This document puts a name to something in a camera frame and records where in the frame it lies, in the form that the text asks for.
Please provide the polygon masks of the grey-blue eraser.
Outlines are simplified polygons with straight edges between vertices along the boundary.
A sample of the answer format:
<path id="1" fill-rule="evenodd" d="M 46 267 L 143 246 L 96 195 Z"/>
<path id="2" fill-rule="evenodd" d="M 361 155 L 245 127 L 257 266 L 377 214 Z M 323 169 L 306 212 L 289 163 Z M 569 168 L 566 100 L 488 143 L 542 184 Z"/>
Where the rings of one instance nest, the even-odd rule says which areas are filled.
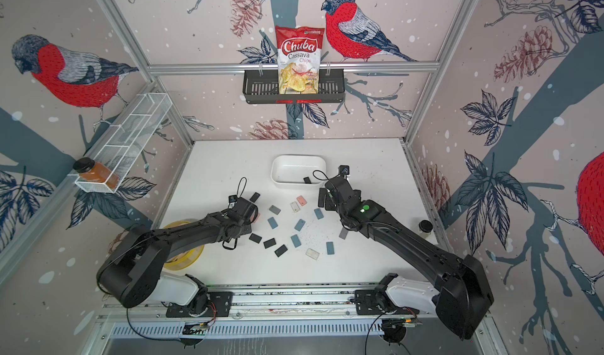
<path id="1" fill-rule="evenodd" d="M 339 234 L 339 237 L 343 240 L 345 240 L 347 238 L 349 231 L 345 228 L 341 229 L 341 232 Z"/>

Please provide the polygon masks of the blue eraser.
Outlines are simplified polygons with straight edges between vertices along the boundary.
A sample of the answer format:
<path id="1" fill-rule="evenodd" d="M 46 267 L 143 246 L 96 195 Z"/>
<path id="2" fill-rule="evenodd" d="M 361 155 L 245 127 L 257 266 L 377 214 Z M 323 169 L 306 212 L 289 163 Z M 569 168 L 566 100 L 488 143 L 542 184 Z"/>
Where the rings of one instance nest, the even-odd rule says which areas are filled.
<path id="1" fill-rule="evenodd" d="M 278 227 L 278 223 L 274 218 L 269 218 L 267 221 L 272 229 L 276 229 Z"/>
<path id="2" fill-rule="evenodd" d="M 298 232 L 300 232 L 303 229 L 303 227 L 305 226 L 305 224 L 306 224 L 305 220 L 299 219 L 297 224 L 295 224 L 294 229 L 297 230 Z"/>
<path id="3" fill-rule="evenodd" d="M 324 214 L 323 214 L 323 212 L 322 212 L 322 210 L 320 208 L 314 209 L 314 213 L 315 213 L 315 215 L 316 215 L 316 217 L 317 217 L 318 220 L 321 220 L 321 219 L 324 218 Z"/>
<path id="4" fill-rule="evenodd" d="M 327 242 L 326 247 L 327 247 L 327 254 L 328 255 L 334 255 L 335 254 L 333 242 Z"/>
<path id="5" fill-rule="evenodd" d="M 300 241 L 300 238 L 298 237 L 298 235 L 291 236 L 291 240 L 292 240 L 292 243 L 295 246 L 295 248 L 298 248 L 301 246 L 301 241 Z"/>

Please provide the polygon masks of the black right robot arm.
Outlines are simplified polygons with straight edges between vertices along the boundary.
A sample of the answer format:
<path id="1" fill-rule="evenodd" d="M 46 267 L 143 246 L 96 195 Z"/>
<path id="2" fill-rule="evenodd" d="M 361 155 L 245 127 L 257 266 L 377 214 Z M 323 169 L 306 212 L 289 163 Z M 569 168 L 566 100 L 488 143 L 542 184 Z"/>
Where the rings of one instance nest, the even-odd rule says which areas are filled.
<path id="1" fill-rule="evenodd" d="M 319 199 L 320 207 L 338 213 L 344 229 L 380 243 L 418 270 L 436 290 L 425 311 L 434 308 L 446 328 L 461 339 L 471 339 L 494 303 L 481 262 L 423 239 L 383 206 L 363 200 L 361 191 L 353 189 L 342 174 L 325 180 Z"/>

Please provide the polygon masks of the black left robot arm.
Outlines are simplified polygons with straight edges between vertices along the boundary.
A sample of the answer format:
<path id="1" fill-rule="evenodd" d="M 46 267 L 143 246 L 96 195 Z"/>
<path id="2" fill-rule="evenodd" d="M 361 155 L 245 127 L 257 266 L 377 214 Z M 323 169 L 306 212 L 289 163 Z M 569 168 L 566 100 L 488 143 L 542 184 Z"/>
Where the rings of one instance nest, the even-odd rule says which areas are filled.
<path id="1" fill-rule="evenodd" d="M 225 210 L 207 214 L 193 223 L 171 229 L 136 226 L 122 239 L 97 272 L 105 293 L 131 309 L 148 302 L 190 306 L 195 315 L 206 309 L 207 287 L 194 276 L 164 272 L 172 258 L 212 243 L 229 243 L 252 232 L 258 207 L 248 199 L 231 196 Z"/>

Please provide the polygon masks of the pink eraser upper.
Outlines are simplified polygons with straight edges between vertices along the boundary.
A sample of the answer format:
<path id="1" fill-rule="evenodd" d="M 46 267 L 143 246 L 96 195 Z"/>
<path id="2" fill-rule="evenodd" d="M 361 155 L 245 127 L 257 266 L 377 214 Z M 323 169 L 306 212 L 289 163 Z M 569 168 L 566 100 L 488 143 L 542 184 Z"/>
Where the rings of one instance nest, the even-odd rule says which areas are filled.
<path id="1" fill-rule="evenodd" d="M 297 202 L 303 207 L 305 206 L 308 202 L 306 201 L 306 199 L 303 196 L 298 196 L 297 197 Z"/>

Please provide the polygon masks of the grey eraser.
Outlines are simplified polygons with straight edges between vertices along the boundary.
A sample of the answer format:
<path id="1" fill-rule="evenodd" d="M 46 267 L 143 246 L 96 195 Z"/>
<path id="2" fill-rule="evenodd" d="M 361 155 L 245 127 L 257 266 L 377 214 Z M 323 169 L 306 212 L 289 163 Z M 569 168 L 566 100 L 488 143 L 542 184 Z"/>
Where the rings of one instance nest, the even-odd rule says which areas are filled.
<path id="1" fill-rule="evenodd" d="M 269 210 L 270 210 L 270 212 L 272 212 L 275 215 L 279 215 L 281 212 L 281 210 L 276 206 L 270 206 Z"/>

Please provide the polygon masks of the white eraser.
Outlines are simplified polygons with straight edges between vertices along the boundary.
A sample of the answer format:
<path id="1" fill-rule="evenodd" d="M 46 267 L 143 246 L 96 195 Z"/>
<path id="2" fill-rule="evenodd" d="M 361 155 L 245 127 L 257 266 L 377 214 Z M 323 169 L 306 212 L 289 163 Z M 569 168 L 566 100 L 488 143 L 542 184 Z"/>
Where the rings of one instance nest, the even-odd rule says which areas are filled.
<path id="1" fill-rule="evenodd" d="M 291 202 L 290 206 L 291 206 L 292 211 L 294 213 L 297 213 L 297 212 L 300 211 L 300 206 L 299 206 L 299 204 L 297 202 Z"/>
<path id="2" fill-rule="evenodd" d="M 315 251 L 315 250 L 313 250 L 313 249 L 311 249 L 311 248 L 308 248 L 308 249 L 306 250 L 306 253 L 305 253 L 305 254 L 306 254 L 308 257 L 310 257 L 311 259 L 315 260 L 315 261 L 316 261 L 316 260 L 318 260 L 318 259 L 319 259 L 319 256 L 320 256 L 320 253 L 319 253 L 318 251 Z"/>

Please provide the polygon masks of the white storage box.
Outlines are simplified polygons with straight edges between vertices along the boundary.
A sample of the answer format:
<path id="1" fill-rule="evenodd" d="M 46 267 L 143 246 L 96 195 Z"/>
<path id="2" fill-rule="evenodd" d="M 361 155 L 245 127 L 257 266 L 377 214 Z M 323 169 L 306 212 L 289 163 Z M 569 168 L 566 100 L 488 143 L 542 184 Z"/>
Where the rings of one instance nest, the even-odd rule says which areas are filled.
<path id="1" fill-rule="evenodd" d="M 327 170 L 324 158 L 315 155 L 280 155 L 271 165 L 271 180 L 277 188 L 283 189 L 315 189 L 322 186 L 322 182 L 313 176 L 313 172 Z M 307 185 L 303 179 L 309 177 L 311 184 Z"/>

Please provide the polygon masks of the black eraser bottom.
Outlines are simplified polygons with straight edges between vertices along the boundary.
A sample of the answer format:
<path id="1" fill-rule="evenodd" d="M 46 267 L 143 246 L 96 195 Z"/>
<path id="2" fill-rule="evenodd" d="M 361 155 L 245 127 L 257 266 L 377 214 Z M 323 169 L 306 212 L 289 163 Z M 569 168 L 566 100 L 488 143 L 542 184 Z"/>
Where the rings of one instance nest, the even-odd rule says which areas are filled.
<path id="1" fill-rule="evenodd" d="M 275 251 L 275 255 L 279 258 L 281 257 L 283 254 L 286 253 L 286 251 L 288 251 L 288 248 L 286 245 L 281 245 L 276 251 Z"/>

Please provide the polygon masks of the white eraser bottom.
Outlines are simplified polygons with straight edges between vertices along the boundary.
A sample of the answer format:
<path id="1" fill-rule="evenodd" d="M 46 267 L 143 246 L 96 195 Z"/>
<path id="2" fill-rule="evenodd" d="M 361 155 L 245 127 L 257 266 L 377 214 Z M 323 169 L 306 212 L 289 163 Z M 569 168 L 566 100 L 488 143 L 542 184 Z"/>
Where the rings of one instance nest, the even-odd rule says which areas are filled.
<path id="1" fill-rule="evenodd" d="M 311 248 L 308 248 L 308 249 L 306 250 L 306 253 L 305 253 L 305 254 L 306 254 L 308 257 L 310 257 L 311 259 L 315 260 L 315 261 L 316 261 L 316 260 L 318 260 L 318 259 L 319 259 L 319 256 L 320 256 L 320 253 L 319 253 L 318 251 L 315 251 L 315 250 L 313 250 L 313 249 L 311 249 Z"/>

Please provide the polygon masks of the Chuba cassava chips bag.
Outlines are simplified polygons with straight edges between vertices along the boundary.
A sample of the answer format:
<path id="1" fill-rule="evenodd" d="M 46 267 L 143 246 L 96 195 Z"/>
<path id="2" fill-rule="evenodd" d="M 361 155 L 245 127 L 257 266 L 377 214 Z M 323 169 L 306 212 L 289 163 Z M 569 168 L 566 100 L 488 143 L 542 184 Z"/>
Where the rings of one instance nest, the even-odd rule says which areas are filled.
<path id="1" fill-rule="evenodd" d="M 324 28 L 277 26 L 278 91 L 317 94 Z"/>

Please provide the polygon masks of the orange spice jar black lid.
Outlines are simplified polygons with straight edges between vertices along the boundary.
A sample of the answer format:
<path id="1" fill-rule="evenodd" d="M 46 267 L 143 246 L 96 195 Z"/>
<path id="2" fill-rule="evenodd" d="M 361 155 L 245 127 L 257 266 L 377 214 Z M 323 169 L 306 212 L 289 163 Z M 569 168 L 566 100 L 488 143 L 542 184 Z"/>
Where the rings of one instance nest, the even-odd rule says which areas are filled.
<path id="1" fill-rule="evenodd" d="M 120 178 L 110 168 L 94 161 L 92 158 L 84 157 L 78 159 L 74 162 L 73 169 L 83 180 L 101 183 L 110 189 L 116 189 L 120 182 Z"/>

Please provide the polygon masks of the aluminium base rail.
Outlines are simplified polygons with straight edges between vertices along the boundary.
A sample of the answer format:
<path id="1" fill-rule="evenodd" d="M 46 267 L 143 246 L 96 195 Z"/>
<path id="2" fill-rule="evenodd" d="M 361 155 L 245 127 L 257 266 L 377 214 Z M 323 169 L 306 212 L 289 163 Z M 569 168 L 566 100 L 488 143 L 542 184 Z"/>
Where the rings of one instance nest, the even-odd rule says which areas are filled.
<path id="1" fill-rule="evenodd" d="M 405 280 L 400 286 L 354 286 L 346 284 L 320 285 L 320 286 L 248 286 L 236 288 L 207 289 L 211 291 L 230 291 L 234 293 L 231 312 L 228 317 L 240 319 L 251 315 L 267 314 L 353 314 L 356 315 L 355 306 L 349 301 L 355 290 L 374 290 L 378 298 L 384 298 L 385 303 L 396 307 L 419 309 L 420 313 L 435 314 L 435 309 L 425 311 L 429 298 L 436 294 L 430 285 L 416 284 Z M 168 309 L 171 303 L 148 302 L 139 305 L 151 306 L 161 304 Z"/>

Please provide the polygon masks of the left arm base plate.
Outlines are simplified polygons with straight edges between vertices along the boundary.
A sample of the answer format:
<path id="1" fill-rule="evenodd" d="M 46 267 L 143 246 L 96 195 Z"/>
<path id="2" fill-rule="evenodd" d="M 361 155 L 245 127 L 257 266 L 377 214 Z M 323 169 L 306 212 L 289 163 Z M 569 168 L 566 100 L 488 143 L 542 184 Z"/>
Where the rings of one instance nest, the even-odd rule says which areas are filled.
<path id="1" fill-rule="evenodd" d="M 211 291 L 202 297 L 194 298 L 187 306 L 179 306 L 171 303 L 166 311 L 166 317 L 228 317 L 231 312 L 233 298 L 234 293 L 230 291 Z"/>

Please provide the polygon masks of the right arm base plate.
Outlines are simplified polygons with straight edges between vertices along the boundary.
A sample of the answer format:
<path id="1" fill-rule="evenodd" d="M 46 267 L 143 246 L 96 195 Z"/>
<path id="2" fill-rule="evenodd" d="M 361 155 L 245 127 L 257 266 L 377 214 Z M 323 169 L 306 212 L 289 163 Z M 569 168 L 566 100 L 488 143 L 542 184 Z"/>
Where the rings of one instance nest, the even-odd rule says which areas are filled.
<path id="1" fill-rule="evenodd" d="M 354 304 L 357 316 L 377 316 L 381 313 L 415 316 L 420 313 L 419 309 L 389 305 L 384 298 L 378 298 L 374 290 L 355 290 L 349 301 Z"/>

